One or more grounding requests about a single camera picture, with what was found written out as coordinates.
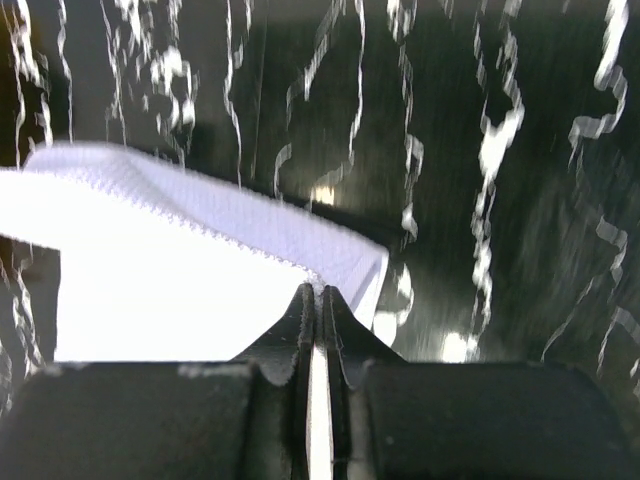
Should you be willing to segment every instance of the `marble tabletop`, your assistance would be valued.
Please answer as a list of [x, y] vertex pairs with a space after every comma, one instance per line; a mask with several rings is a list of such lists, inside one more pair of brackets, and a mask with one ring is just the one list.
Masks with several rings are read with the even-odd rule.
[[[391, 251], [377, 333], [395, 351], [576, 365], [640, 458], [638, 0], [4, 13], [3, 166], [34, 143], [106, 140], [338, 212]], [[5, 390], [55, 347], [57, 253], [17, 245], [21, 262], [24, 282], [0, 287]]]

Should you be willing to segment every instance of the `white towel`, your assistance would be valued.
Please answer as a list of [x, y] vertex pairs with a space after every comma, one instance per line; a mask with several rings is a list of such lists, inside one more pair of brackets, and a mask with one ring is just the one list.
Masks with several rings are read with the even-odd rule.
[[0, 234], [60, 251], [56, 361], [216, 361], [303, 282], [371, 328], [387, 251], [304, 210], [108, 144], [0, 169]]

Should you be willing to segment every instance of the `cloth fold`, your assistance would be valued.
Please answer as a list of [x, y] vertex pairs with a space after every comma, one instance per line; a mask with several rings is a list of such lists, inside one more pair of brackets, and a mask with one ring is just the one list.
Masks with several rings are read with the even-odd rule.
[[112, 144], [0, 169], [0, 234], [60, 251], [56, 361], [228, 360], [297, 287], [338, 287], [371, 328], [383, 247], [312, 214]]

